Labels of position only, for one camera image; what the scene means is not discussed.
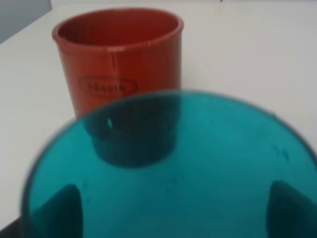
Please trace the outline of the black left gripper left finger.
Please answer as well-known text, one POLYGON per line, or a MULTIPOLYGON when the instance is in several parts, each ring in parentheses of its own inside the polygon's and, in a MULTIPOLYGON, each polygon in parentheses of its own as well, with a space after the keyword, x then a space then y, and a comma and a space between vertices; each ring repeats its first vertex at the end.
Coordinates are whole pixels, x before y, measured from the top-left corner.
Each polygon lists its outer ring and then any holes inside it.
POLYGON ((55 193, 32 216, 34 238, 81 238, 83 209, 81 194, 74 184, 55 193))

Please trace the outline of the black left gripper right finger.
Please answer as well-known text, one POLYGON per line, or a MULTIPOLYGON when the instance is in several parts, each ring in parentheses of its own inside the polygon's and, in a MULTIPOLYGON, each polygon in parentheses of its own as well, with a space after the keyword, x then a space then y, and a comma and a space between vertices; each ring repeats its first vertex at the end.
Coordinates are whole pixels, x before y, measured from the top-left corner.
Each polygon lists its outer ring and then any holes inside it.
POLYGON ((288 183, 274 181, 266 210, 269 238, 315 238, 317 205, 288 183))

